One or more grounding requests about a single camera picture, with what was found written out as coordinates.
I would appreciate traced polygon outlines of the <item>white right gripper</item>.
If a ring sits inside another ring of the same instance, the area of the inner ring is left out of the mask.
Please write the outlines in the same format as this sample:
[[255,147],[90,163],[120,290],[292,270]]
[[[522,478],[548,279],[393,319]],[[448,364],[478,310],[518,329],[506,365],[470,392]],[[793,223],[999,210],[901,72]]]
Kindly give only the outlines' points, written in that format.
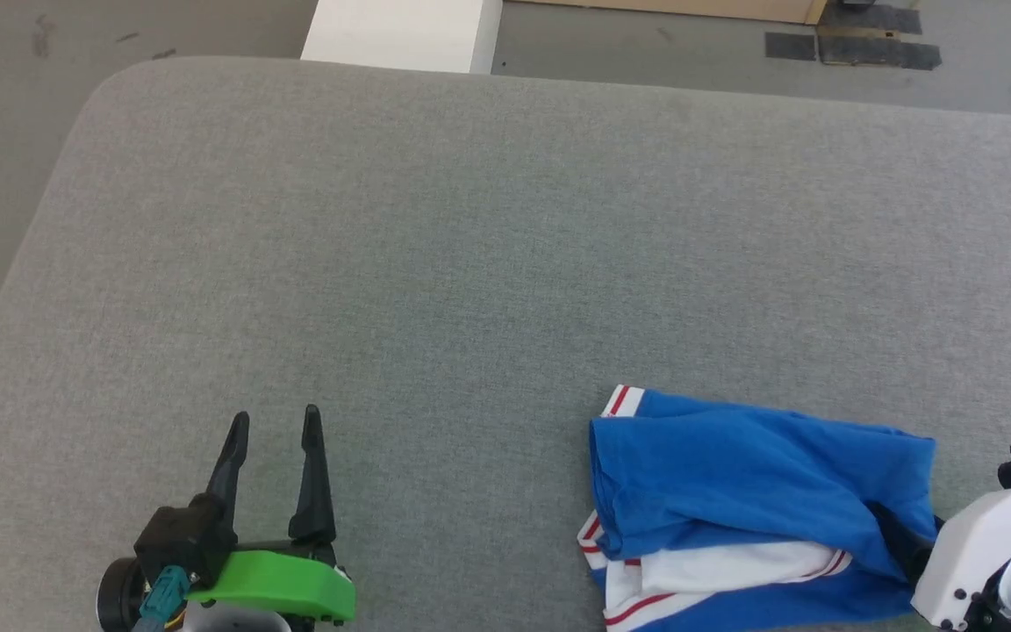
[[942,527],[934,501],[867,500],[865,570],[916,585],[911,605],[932,627],[968,629],[972,593],[1011,561],[1011,489],[979,496]]

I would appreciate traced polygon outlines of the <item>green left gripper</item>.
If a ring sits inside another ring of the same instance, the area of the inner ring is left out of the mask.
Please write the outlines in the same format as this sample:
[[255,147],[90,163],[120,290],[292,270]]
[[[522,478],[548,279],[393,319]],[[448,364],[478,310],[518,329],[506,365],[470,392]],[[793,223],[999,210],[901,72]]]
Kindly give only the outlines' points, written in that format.
[[[233,416],[229,431],[214,464],[205,492],[217,501],[220,521],[233,528],[240,468],[247,457],[248,412]],[[190,604],[228,605],[258,612],[291,615],[314,621],[352,621],[357,611],[357,591],[338,564],[333,542],[332,487],[326,463],[321,413],[305,408],[300,445],[305,453],[297,509],[288,535],[297,542],[272,542],[264,548],[241,548],[229,553],[216,583],[193,588]]]

